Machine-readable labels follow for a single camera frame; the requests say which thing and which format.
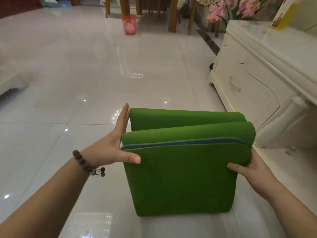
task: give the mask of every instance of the green yoga mat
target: green yoga mat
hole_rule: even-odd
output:
[[[255,129],[241,113],[133,108],[122,150],[138,216],[229,212],[237,173],[251,159]]]

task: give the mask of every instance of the dark floor border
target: dark floor border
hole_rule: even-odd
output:
[[[213,53],[217,56],[220,51],[220,47],[218,47],[217,44],[210,38],[210,36],[207,34],[208,30],[203,25],[201,25],[197,21],[195,21],[195,23],[200,28],[200,30],[197,30],[197,32],[210,47]]]

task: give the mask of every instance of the hand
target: hand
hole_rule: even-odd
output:
[[[283,187],[254,148],[252,159],[246,167],[233,163],[228,163],[227,167],[243,175],[251,187],[267,201]]]
[[[121,135],[125,133],[128,125],[131,108],[126,103],[117,119],[117,124],[112,132],[81,151],[81,155],[94,168],[114,162],[129,162],[140,164],[141,157],[134,153],[120,150]]]

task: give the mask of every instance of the cabinet handle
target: cabinet handle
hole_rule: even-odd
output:
[[[236,90],[238,91],[238,93],[241,91],[241,88],[235,86],[235,85],[232,83],[232,76],[229,76],[229,83],[230,83],[230,85],[231,85],[234,89],[236,89]]]

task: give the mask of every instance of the red wastebasket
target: red wastebasket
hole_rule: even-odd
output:
[[[135,35],[137,28],[136,16],[121,16],[123,29],[127,35]]]

